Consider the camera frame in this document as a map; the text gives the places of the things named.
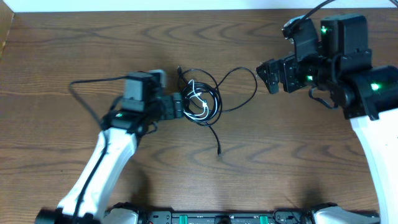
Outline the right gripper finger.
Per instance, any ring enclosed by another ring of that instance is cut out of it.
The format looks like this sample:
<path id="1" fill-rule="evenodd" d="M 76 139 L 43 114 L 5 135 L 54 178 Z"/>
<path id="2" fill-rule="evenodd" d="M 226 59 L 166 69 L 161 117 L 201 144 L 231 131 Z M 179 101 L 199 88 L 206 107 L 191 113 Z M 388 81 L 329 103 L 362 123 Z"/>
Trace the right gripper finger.
<path id="1" fill-rule="evenodd" d="M 256 68 L 256 73 L 264 82 L 278 82 L 279 81 L 279 61 L 270 59 L 262 62 Z"/>
<path id="2" fill-rule="evenodd" d="M 278 76 L 265 76 L 264 83 L 270 94 L 279 92 L 279 77 Z"/>

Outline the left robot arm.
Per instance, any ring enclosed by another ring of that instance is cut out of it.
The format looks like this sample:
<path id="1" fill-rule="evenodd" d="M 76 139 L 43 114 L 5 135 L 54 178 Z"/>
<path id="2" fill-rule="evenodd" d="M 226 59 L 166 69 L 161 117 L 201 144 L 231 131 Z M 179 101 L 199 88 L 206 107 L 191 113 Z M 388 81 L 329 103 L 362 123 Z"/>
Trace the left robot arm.
<path id="1" fill-rule="evenodd" d="M 69 84 L 73 97 L 92 115 L 100 128 L 98 141 L 79 179 L 55 210 L 41 209 L 36 223 L 144 223 L 146 218 L 128 208 L 108 210 L 109 198 L 121 171 L 135 154 L 150 126 L 182 117 L 182 97 L 166 95 L 163 70 L 131 72 L 122 77 L 124 93 L 100 118 Z"/>

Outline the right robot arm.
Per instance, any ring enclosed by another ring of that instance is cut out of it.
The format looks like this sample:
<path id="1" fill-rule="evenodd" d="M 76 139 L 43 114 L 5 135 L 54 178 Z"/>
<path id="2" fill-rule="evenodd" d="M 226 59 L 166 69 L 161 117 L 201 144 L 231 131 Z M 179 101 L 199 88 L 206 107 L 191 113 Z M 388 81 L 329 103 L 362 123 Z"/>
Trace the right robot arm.
<path id="1" fill-rule="evenodd" d="M 363 15 L 329 16 L 320 25 L 316 29 L 308 16 L 288 21 L 282 32 L 294 44 L 293 54 L 268 60 L 256 72 L 272 94 L 303 87 L 330 93 L 327 108 L 342 108 L 363 147 L 379 213 L 368 216 L 325 203 L 305 212 L 300 222 L 396 223 L 397 69 L 373 67 Z"/>

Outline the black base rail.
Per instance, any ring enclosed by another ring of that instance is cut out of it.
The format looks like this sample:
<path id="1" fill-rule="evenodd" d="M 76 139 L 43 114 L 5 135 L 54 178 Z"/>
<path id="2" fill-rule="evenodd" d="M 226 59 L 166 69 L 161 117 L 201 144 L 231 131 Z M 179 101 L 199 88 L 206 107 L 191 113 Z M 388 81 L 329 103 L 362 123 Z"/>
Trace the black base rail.
<path id="1" fill-rule="evenodd" d="M 335 203 L 309 210 L 277 208 L 258 211 L 178 211 L 167 207 L 140 207 L 117 203 L 105 213 L 104 223 L 132 224 L 274 224 L 274 223 L 380 223 L 375 212 L 349 212 Z"/>

